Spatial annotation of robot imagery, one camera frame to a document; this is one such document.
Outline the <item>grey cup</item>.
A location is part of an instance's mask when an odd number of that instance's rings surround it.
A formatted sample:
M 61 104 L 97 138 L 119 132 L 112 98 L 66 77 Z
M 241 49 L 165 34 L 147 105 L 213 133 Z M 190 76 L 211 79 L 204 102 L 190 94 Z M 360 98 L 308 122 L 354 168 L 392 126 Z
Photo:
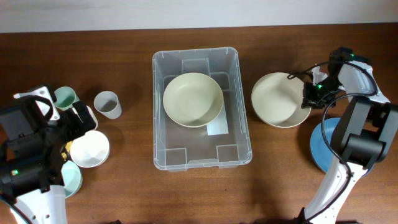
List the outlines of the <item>grey cup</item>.
M 117 119 L 122 114 L 118 96 L 112 91 L 102 91 L 94 98 L 94 107 L 109 119 Z

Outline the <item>cream large bowl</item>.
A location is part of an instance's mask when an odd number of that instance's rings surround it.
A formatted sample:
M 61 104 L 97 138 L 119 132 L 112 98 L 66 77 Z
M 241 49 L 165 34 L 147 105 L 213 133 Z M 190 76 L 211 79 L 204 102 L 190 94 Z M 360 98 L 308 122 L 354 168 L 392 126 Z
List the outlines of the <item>cream large bowl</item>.
M 303 123 L 311 109 L 302 108 L 304 82 L 289 80 L 288 74 L 274 72 L 260 78 L 251 93 L 251 102 L 257 116 L 268 125 L 292 128 Z
M 219 84 L 203 73 L 184 73 L 175 77 L 165 88 L 163 106 L 175 123 L 199 128 L 212 122 L 224 105 Z

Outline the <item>blue large bowl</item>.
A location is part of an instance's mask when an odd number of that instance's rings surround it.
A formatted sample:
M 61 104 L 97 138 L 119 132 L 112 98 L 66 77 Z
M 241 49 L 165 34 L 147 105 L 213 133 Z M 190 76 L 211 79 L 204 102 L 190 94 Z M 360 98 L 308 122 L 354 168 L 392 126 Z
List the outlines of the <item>blue large bowl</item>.
M 340 118 L 329 118 L 325 120 L 325 135 L 328 141 L 331 140 L 331 136 L 339 121 Z M 323 140 L 321 123 L 319 123 L 312 132 L 310 138 L 310 151 L 317 167 L 326 173 L 332 162 L 333 154 L 327 148 Z

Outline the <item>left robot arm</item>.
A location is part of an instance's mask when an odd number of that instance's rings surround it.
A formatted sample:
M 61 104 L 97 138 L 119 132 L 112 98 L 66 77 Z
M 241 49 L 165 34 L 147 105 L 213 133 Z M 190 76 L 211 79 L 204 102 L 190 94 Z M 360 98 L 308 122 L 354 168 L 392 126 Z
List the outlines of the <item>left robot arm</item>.
M 1 200 L 26 223 L 66 223 L 62 167 L 68 160 L 65 146 L 95 128 L 87 106 L 77 101 L 50 119 L 37 102 L 25 96 L 1 110 L 1 126 L 7 139 L 1 144 Z

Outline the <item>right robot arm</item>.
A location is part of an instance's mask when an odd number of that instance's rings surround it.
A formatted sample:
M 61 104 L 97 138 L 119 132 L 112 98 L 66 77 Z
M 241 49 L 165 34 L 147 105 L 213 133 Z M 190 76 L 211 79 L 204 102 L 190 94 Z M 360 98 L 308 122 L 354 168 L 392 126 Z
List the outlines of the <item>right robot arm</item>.
M 312 80 L 303 86 L 301 107 L 326 113 L 343 98 L 349 105 L 330 138 L 321 131 L 332 154 L 331 164 L 315 197 L 294 218 L 295 223 L 335 223 L 355 184 L 385 159 L 397 132 L 397 105 L 382 94 L 367 58 L 340 47 L 330 53 L 325 65 L 325 76 L 315 67 L 304 70 L 304 74 L 312 74 Z

